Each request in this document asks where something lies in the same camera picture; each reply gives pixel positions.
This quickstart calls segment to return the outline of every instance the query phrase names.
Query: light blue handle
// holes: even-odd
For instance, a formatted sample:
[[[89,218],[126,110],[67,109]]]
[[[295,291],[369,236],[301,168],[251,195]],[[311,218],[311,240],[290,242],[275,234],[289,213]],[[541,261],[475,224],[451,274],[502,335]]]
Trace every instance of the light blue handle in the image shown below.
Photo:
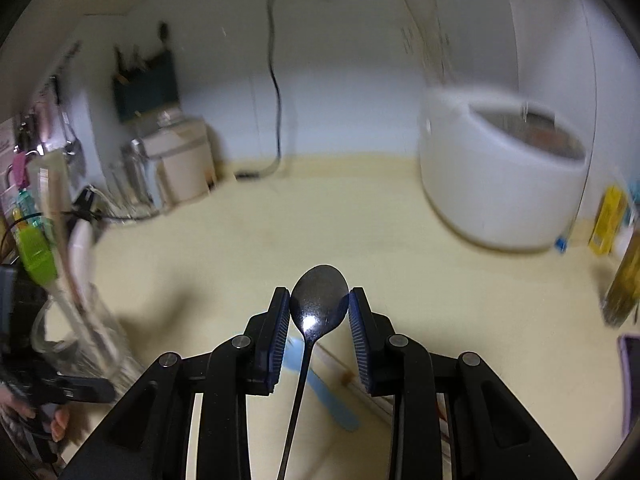
[[[287,339],[282,365],[289,370],[299,372],[302,364],[303,349],[304,343],[299,339]],[[324,381],[311,369],[306,377],[306,384],[316,393],[318,400],[329,410],[329,414],[340,427],[347,431],[356,431],[360,427],[360,420],[355,413],[336,397],[324,384]]]

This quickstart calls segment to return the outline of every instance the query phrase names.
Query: electric cable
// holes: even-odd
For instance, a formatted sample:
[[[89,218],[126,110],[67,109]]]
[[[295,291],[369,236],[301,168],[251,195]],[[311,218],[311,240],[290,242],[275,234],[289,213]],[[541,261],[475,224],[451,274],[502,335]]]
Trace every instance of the electric cable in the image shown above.
[[[273,53],[275,48],[276,27],[273,17],[273,6],[276,0],[267,0],[267,22],[269,27],[269,35],[267,39],[267,65],[269,67],[269,75],[273,83],[273,89],[276,92],[276,157],[273,162],[263,170],[240,170],[235,173],[236,180],[258,179],[270,176],[276,172],[282,160],[282,94],[280,93],[280,85],[273,69]]]
[[[2,235],[2,241],[0,242],[0,254],[2,254],[4,243],[6,242],[9,234],[11,234],[11,230],[14,227],[16,227],[20,222],[24,222],[25,220],[29,220],[31,218],[37,218],[39,216],[42,216],[43,214],[44,213],[31,213],[11,222],[11,224],[9,224],[6,231],[4,232],[4,235]],[[155,218],[156,216],[158,216],[157,214],[148,215],[148,216],[139,216],[139,217],[113,216],[113,215],[107,215],[107,214],[97,213],[93,211],[63,211],[62,214],[67,216],[77,216],[78,218],[81,218],[81,219],[84,219],[84,216],[86,214],[89,214],[94,220],[122,220],[122,221],[130,221],[130,220],[143,221],[143,220],[149,220],[151,218]]]

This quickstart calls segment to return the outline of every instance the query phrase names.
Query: spoon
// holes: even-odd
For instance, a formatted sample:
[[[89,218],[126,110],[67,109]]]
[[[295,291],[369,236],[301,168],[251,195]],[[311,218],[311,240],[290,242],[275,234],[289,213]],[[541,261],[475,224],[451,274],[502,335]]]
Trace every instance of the spoon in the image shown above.
[[[298,389],[293,401],[287,439],[280,462],[278,480],[284,480],[289,461],[293,433],[300,412],[300,402],[305,389],[306,374],[309,371],[311,352],[316,342],[325,334],[338,327],[349,307],[349,287],[340,271],[329,265],[320,265],[309,269],[296,283],[289,300],[291,319],[305,340],[302,355]]]

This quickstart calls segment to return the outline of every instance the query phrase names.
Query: purple phone case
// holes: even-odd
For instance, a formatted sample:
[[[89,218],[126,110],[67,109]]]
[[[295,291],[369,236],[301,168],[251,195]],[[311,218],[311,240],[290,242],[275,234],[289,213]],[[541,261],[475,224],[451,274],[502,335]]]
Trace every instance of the purple phone case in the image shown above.
[[[631,431],[631,414],[633,409],[633,384],[631,381],[631,366],[629,360],[629,352],[626,342],[629,339],[635,339],[640,342],[640,335],[625,334],[618,338],[618,349],[620,350],[620,359],[622,360],[622,374],[624,380],[624,418],[622,422],[622,436],[626,437]]]

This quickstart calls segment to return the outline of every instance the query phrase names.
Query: countertop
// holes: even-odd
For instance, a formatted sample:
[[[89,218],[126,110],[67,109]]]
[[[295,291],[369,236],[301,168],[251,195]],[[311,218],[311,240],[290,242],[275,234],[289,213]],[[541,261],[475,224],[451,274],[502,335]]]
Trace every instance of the countertop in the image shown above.
[[[479,353],[580,480],[622,442],[624,330],[606,328],[598,307],[615,265],[587,247],[508,254],[464,241],[434,213],[415,159],[299,158],[262,181],[227,179],[169,215],[108,229],[96,259],[98,290],[144,365],[211,351],[265,311],[276,286],[331,264],[396,332],[439,354]],[[347,322],[322,344],[356,369]],[[295,385],[284,370],[274,395],[248,399],[255,479],[276,477]],[[385,478],[389,427],[338,394],[363,426],[341,430],[307,390],[287,479]],[[92,413],[89,427],[103,412]]]

